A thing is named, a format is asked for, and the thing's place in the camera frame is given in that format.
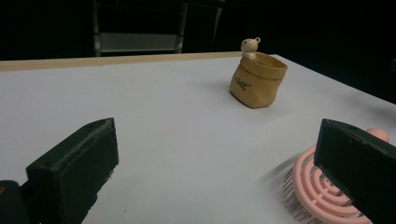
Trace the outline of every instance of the table edge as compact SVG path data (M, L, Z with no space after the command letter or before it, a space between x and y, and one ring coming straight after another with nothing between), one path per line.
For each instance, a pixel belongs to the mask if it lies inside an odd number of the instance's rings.
M239 57L241 51L206 52L206 53L182 53L182 54L156 54L120 57L97 57L97 58L69 58L69 59L44 59L2 61L0 71L19 71L65 67L101 66L121 63L156 63L171 61L200 60L212 58Z

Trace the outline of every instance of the paper bag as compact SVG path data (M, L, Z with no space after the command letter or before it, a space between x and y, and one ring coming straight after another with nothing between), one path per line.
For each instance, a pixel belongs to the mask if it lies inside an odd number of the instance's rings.
M267 54L256 52L256 59L243 56L231 80L231 93L251 107L271 105L288 66Z

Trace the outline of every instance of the black object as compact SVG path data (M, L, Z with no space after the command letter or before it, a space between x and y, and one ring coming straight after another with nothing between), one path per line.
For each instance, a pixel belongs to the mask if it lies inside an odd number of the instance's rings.
M26 168L20 188L0 182L0 224L79 224L119 163L114 119L87 124Z
M396 222L396 147L352 125L324 119L314 162L374 223Z

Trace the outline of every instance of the dark background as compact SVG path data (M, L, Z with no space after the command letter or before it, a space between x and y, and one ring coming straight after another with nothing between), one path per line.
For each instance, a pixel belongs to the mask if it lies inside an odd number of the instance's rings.
M184 53L240 50L243 39L258 36L260 52L396 104L394 2L97 0L96 9L99 33L176 34L188 3ZM0 60L94 57L93 6L92 0L0 0Z

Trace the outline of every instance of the pink brush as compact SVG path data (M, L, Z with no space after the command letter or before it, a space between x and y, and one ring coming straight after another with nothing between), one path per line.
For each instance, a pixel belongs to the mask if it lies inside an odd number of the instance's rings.
M389 135L380 129L366 131L389 142ZM290 213L300 223L371 223L314 165L315 149L304 152L286 176L283 195Z

